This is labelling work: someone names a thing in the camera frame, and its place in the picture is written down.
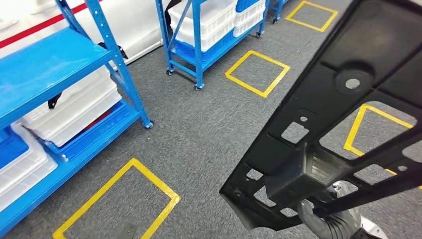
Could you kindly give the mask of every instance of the blue shelf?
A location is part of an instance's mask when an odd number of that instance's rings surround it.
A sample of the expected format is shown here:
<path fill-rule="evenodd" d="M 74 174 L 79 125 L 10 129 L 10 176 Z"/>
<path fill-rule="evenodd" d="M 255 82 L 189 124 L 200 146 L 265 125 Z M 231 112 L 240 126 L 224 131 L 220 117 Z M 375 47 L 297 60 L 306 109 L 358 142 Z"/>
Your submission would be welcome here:
<path fill-rule="evenodd" d="M 112 113 L 110 115 L 85 132 L 87 133 L 85 137 L 78 137 L 83 138 L 82 140 L 73 142 L 72 146 L 67 148 L 67 153 L 76 155 L 72 160 L 65 162 L 48 147 L 45 147 L 45 150 L 58 163 L 58 167 L 0 212 L 0 237 L 7 233 L 101 150 L 116 139 L 125 129 L 139 119 L 140 113 L 124 100 L 113 106 L 111 110 Z"/>
<path fill-rule="evenodd" d="M 0 59 L 0 128 L 87 76 L 112 53 L 65 28 Z"/>
<path fill-rule="evenodd" d="M 202 70 L 205 71 L 206 69 L 208 69 L 211 65 L 213 65 L 218 59 L 220 59 L 224 54 L 226 54 L 230 49 L 232 49 L 235 45 L 237 45 L 241 40 L 243 40 L 247 35 L 249 35 L 257 26 L 259 26 L 259 24 L 261 24 L 263 21 L 265 21 L 265 19 L 263 19 L 262 21 L 260 21 L 259 23 L 255 24 L 253 27 L 251 27 L 247 32 L 245 32 L 244 34 L 242 34 L 239 37 L 235 37 L 233 38 L 230 42 L 228 42 L 224 47 L 220 48 L 219 51 L 214 54 L 212 57 L 210 57 L 206 62 L 202 62 Z M 172 54 L 180 57 L 182 60 L 195 65 L 196 64 L 196 60 L 194 57 L 190 57 L 188 55 L 185 54 L 177 54 L 176 50 L 173 48 L 172 49 Z M 175 64 L 176 66 L 179 66 L 179 64 L 177 64 L 176 62 L 172 61 L 173 64 Z"/>

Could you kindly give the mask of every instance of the blue metal shelving rack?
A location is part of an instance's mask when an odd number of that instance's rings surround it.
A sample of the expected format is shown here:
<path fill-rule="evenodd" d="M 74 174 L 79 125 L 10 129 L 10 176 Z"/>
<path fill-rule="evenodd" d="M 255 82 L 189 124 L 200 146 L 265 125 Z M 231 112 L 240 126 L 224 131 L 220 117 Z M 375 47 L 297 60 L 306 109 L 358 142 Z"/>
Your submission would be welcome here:
<path fill-rule="evenodd" d="M 110 109 L 109 115 L 61 148 L 44 142 L 46 151 L 56 160 L 58 167 L 0 212 L 0 237 L 136 120 L 142 119 L 146 128 L 153 126 L 98 0 L 85 0 L 85 4 L 104 39 L 106 49 L 89 39 L 65 0 L 56 0 L 56 3 L 69 27 L 0 59 L 0 128 L 9 126 L 102 65 L 107 66 L 133 106 L 121 100 Z M 110 66 L 111 60 L 118 72 Z"/>
<path fill-rule="evenodd" d="M 273 24 L 276 24 L 278 22 L 278 19 L 280 19 L 280 13 L 281 9 L 283 8 L 284 4 L 287 3 L 288 0 L 271 0 L 272 2 L 275 2 L 275 5 L 269 5 L 268 7 L 272 10 L 274 10 L 274 19 Z"/>
<path fill-rule="evenodd" d="M 178 67 L 179 69 L 187 72 L 188 74 L 196 78 L 196 83 L 194 85 L 195 90 L 200 90 L 205 86 L 203 82 L 203 72 L 206 69 L 208 69 L 212 64 L 214 64 L 218 59 L 220 59 L 231 48 L 233 48 L 241 40 L 243 40 L 247 35 L 249 35 L 256 27 L 259 26 L 259 29 L 256 32 L 257 37 L 260 37 L 261 34 L 264 33 L 265 18 L 267 15 L 267 9 L 268 9 L 268 4 L 270 0 L 266 0 L 265 4 L 267 8 L 264 11 L 264 18 L 262 19 L 262 21 L 260 21 L 255 26 L 250 28 L 247 32 L 245 32 L 241 36 L 233 38 L 227 45 L 219 49 L 218 53 L 214 54 L 213 57 L 211 57 L 208 61 L 203 62 L 202 54 L 201 54 L 200 12 L 201 12 L 201 4 L 206 1 L 207 0 L 187 0 L 180 22 L 177 25 L 175 31 L 173 32 L 172 38 L 169 39 L 169 30 L 167 29 L 167 22 L 166 22 L 166 17 L 164 15 L 162 0 L 155 0 L 157 4 L 157 12 L 158 12 L 159 20 L 160 20 L 161 34 L 163 36 L 164 51 L 165 51 L 166 61 L 167 61 L 167 75 L 172 75 L 174 72 L 174 67 L 175 66 Z M 176 39 L 176 35 L 179 32 L 179 28 L 183 22 L 183 19 L 186 16 L 186 13 L 190 5 L 192 5 L 192 15 L 193 15 L 193 20 L 194 20 L 194 36 L 195 36 L 194 37 L 195 38 L 195 57 L 194 58 L 187 57 L 186 55 L 177 54 L 176 50 L 173 47 L 175 39 Z M 195 71 L 175 61 L 174 56 L 177 56 L 181 58 L 182 60 L 195 66 Z"/>

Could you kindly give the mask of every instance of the black car part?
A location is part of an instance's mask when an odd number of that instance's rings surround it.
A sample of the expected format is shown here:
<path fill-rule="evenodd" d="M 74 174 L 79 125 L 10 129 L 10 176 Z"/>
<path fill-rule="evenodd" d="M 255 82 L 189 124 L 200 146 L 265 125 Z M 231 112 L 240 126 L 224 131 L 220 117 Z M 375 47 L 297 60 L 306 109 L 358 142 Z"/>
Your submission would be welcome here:
<path fill-rule="evenodd" d="M 303 199 L 324 217 L 422 185 L 422 163 L 402 153 L 422 140 L 421 29 L 422 7 L 411 1 L 351 3 L 220 190 L 248 229 L 300 224 L 282 210 L 295 210 Z M 321 146 L 324 135 L 371 101 L 418 122 L 354 160 Z M 291 124 L 306 130 L 302 138 L 282 137 Z M 373 164 L 397 175 L 373 185 L 354 176 Z M 262 176 L 248 177 L 250 170 Z M 358 190 L 332 200 L 319 196 L 338 180 Z M 264 186 L 274 205 L 254 197 Z"/>

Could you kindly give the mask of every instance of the hole in black panel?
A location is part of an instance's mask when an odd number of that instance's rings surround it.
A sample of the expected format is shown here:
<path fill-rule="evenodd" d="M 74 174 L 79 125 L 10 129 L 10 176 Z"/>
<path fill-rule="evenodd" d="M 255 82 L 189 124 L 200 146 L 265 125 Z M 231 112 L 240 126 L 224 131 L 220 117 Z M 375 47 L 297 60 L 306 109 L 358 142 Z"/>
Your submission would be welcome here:
<path fill-rule="evenodd" d="M 416 122 L 414 117 L 384 103 L 367 102 L 324 135 L 319 143 L 352 160 L 412 128 Z"/>
<path fill-rule="evenodd" d="M 405 148 L 402 153 L 407 158 L 422 163 L 422 140 Z"/>
<path fill-rule="evenodd" d="M 298 214 L 295 210 L 291 208 L 283 208 L 282 210 L 280 210 L 280 213 L 282 213 L 284 216 L 288 218 L 292 218 Z"/>
<path fill-rule="evenodd" d="M 259 180 L 262 177 L 262 173 L 256 171 L 255 169 L 251 169 L 246 176 L 248 178 L 254 179 L 254 180 Z"/>
<path fill-rule="evenodd" d="M 397 169 L 398 169 L 399 171 L 404 172 L 404 171 L 406 171 L 408 168 L 407 168 L 406 166 L 401 165 L 401 166 L 397 167 Z"/>
<path fill-rule="evenodd" d="M 349 89 L 356 89 L 360 85 L 360 81 L 358 79 L 348 79 L 346 81 L 346 87 Z"/>
<path fill-rule="evenodd" d="M 374 185 L 386 180 L 387 178 L 393 177 L 394 174 L 388 172 L 377 164 L 371 164 L 368 167 L 354 173 L 354 176 L 371 185 Z"/>
<path fill-rule="evenodd" d="M 271 201 L 270 199 L 267 198 L 267 190 L 264 187 L 262 187 L 260 190 L 258 190 L 254 195 L 253 195 L 257 200 L 259 200 L 261 203 L 267 205 L 268 207 L 273 207 L 276 205 L 275 202 Z"/>
<path fill-rule="evenodd" d="M 340 180 L 340 181 L 333 183 L 333 186 L 337 191 L 337 197 L 338 198 L 344 197 L 346 195 L 349 195 L 349 194 L 359 190 L 359 188 L 356 185 L 354 185 L 350 182 L 344 181 L 344 180 Z"/>
<path fill-rule="evenodd" d="M 296 122 L 291 122 L 286 130 L 284 130 L 281 134 L 281 138 L 292 143 L 298 143 L 307 133 L 309 133 L 309 129 Z"/>

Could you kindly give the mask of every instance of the robotic arm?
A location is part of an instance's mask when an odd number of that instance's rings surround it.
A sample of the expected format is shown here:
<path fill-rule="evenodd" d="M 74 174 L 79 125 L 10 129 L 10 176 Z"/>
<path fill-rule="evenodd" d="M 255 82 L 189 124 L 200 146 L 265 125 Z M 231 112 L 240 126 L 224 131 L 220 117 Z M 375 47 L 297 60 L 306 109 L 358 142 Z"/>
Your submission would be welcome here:
<path fill-rule="evenodd" d="M 341 182 L 333 184 L 337 197 L 347 193 Z M 373 222 L 359 215 L 356 208 L 319 218 L 309 201 L 298 203 L 298 215 L 302 222 L 320 239 L 388 239 Z"/>

